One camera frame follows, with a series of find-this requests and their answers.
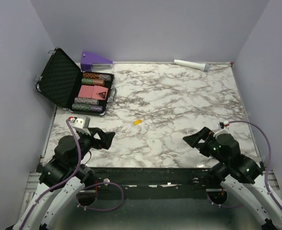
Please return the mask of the purple green chip stack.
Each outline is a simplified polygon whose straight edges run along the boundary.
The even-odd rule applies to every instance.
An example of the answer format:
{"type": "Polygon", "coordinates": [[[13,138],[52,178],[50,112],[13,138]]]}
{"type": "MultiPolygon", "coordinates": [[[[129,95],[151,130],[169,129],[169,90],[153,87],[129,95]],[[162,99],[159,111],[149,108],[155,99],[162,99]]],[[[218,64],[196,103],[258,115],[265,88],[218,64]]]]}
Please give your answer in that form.
{"type": "Polygon", "coordinates": [[[95,112],[102,113],[103,107],[99,105],[97,99],[76,97],[72,104],[73,110],[84,111],[84,112],[95,112]]]}

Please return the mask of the white cylindrical marker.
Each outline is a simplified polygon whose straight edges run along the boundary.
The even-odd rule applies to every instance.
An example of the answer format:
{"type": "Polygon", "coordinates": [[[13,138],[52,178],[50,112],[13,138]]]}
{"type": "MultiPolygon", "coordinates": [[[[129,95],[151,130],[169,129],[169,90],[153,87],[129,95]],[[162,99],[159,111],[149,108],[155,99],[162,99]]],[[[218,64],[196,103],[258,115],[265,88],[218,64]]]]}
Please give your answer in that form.
{"type": "Polygon", "coordinates": [[[193,68],[193,69],[199,69],[201,71],[208,71],[210,69],[210,65],[206,63],[189,62],[189,61],[184,61],[184,60],[179,60],[179,59],[175,59],[174,64],[193,68]]]}

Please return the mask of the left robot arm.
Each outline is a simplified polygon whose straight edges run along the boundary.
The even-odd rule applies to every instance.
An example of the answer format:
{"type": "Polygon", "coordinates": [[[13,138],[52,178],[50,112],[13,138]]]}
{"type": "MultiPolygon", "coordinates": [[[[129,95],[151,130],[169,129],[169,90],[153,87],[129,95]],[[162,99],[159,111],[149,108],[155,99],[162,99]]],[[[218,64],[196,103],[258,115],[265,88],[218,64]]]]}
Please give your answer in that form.
{"type": "Polygon", "coordinates": [[[54,156],[43,167],[34,196],[20,220],[11,230],[50,230],[65,206],[82,189],[98,179],[95,172],[81,163],[90,149],[109,149],[115,132],[88,128],[85,133],[62,137],[54,156]]]}

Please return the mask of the orange green chip stack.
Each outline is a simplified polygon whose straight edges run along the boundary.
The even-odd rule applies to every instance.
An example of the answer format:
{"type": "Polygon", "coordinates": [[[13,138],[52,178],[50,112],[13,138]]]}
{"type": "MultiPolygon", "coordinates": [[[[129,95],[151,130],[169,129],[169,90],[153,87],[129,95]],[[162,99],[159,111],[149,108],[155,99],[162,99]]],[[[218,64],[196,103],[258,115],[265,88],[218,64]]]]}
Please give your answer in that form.
{"type": "Polygon", "coordinates": [[[81,83],[82,83],[82,85],[104,86],[104,80],[100,80],[100,79],[87,79],[87,78],[82,78],[81,83]]]}

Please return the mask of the black poker chip case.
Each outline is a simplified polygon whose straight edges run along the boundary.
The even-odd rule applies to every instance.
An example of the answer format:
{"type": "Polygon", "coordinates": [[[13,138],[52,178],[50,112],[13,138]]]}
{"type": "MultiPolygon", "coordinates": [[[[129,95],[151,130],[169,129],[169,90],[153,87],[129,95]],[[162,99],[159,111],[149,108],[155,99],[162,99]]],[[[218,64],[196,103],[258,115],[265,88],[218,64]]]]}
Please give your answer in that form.
{"type": "Polygon", "coordinates": [[[106,106],[113,88],[114,75],[106,73],[110,74],[112,79],[110,81],[104,81],[103,87],[108,88],[107,98],[105,100],[98,100],[99,105],[103,107],[103,112],[84,112],[72,109],[74,99],[78,97],[82,86],[81,80],[84,72],[86,71],[82,71],[61,48],[57,47],[52,51],[52,55],[39,77],[35,88],[62,109],[77,114],[103,116],[105,115],[106,106]]]}

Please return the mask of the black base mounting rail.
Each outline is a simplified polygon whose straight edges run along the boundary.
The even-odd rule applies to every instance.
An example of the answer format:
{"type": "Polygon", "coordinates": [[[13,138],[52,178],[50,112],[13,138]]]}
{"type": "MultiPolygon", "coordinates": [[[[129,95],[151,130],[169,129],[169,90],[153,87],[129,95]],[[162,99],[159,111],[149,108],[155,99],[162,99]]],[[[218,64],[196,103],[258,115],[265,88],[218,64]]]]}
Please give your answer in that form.
{"type": "Polygon", "coordinates": [[[85,184],[79,199],[206,199],[208,193],[225,198],[221,181],[207,168],[102,168],[86,169],[76,174],[85,184]]]}

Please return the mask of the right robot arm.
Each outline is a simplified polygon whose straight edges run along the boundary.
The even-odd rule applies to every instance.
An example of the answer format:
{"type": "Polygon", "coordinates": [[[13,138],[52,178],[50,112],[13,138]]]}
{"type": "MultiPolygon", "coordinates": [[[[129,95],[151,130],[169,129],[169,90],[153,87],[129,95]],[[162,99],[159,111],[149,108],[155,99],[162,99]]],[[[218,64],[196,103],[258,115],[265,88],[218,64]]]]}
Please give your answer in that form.
{"type": "Polygon", "coordinates": [[[208,175],[214,188],[232,193],[264,230],[282,230],[282,200],[269,185],[258,164],[241,153],[239,143],[225,129],[214,133],[204,127],[183,140],[202,155],[218,160],[208,175]]]}

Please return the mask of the pink card deck box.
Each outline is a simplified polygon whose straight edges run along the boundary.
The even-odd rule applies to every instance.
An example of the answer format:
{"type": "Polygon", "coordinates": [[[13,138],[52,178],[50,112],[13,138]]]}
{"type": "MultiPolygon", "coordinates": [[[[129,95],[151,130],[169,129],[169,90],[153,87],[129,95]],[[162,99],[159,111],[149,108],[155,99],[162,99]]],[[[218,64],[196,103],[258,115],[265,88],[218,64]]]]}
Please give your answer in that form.
{"type": "Polygon", "coordinates": [[[80,98],[91,98],[96,100],[105,100],[107,98],[108,88],[99,85],[82,85],[78,94],[80,98]]]}

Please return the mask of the blue grey chip stack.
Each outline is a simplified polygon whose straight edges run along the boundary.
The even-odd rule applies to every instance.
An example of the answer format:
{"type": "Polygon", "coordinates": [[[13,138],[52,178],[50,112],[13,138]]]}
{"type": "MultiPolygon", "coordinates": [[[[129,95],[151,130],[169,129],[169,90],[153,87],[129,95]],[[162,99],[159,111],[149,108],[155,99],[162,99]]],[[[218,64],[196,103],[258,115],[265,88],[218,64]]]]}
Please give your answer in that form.
{"type": "Polygon", "coordinates": [[[82,76],[84,79],[96,79],[96,80],[104,80],[104,81],[110,81],[112,79],[110,74],[94,73],[94,72],[84,72],[82,76]]]}

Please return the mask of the yellow plastic key tag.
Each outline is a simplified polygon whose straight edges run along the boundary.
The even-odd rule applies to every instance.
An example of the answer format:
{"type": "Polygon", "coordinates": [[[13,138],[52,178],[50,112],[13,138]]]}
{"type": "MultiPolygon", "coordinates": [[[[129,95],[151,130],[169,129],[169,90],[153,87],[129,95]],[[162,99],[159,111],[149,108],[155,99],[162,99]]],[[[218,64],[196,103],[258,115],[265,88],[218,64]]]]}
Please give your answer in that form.
{"type": "Polygon", "coordinates": [[[142,122],[142,120],[141,120],[141,119],[138,119],[138,120],[134,121],[133,124],[134,124],[134,125],[138,125],[138,124],[140,124],[141,122],[142,122]]]}

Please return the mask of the purple plastic wedge block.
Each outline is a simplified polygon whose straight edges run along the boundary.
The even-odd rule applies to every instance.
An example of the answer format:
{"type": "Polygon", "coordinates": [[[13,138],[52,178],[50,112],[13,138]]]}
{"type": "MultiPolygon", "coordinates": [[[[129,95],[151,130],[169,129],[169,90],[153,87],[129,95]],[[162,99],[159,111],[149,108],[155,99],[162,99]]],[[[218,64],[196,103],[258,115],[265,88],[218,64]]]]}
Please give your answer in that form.
{"type": "Polygon", "coordinates": [[[82,71],[100,71],[113,68],[113,62],[107,58],[91,52],[83,51],[80,58],[80,68],[82,71]]]}

